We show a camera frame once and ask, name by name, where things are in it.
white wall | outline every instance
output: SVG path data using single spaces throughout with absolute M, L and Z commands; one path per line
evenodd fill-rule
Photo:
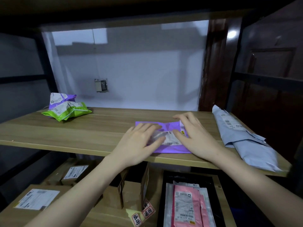
M 43 69 L 35 41 L 8 34 L 0 34 L 0 78 L 39 75 Z M 5 122 L 40 110 L 49 104 L 50 91 L 46 80 L 0 84 L 0 122 Z M 0 145 L 0 175 L 26 160 L 39 150 Z M 0 193 L 10 203 L 31 183 L 40 183 L 66 153 L 51 152 L 0 186 Z
M 207 29 L 208 21 L 200 21 L 53 32 L 44 39 L 59 90 L 87 106 L 198 110 Z M 95 90 L 94 79 L 102 78 L 108 93 Z

white mailer bag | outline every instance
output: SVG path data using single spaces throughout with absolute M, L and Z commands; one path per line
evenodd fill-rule
M 214 105 L 212 113 L 217 122 L 221 139 L 226 147 L 234 147 L 240 157 L 256 168 L 280 171 L 277 155 L 265 138 L 249 132 L 227 111 Z

green package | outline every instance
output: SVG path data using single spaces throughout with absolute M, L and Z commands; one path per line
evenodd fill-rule
M 66 101 L 59 104 L 51 110 L 42 112 L 43 115 L 54 117 L 59 122 L 61 120 L 67 120 L 68 118 L 78 117 L 91 113 L 91 110 L 88 110 L 85 103 L 76 103 L 71 101 Z

right hand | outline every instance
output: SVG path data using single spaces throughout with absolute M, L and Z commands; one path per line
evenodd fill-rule
M 173 118 L 181 120 L 189 138 L 185 137 L 178 130 L 173 130 L 173 133 L 193 154 L 211 162 L 219 155 L 222 147 L 201 125 L 192 112 L 175 115 Z

left hand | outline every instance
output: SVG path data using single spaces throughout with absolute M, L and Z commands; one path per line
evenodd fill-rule
M 115 160 L 125 168 L 139 164 L 165 141 L 165 137 L 160 137 L 146 146 L 153 132 L 160 128 L 153 123 L 139 123 L 136 127 L 131 127 L 110 155 L 115 156 Z

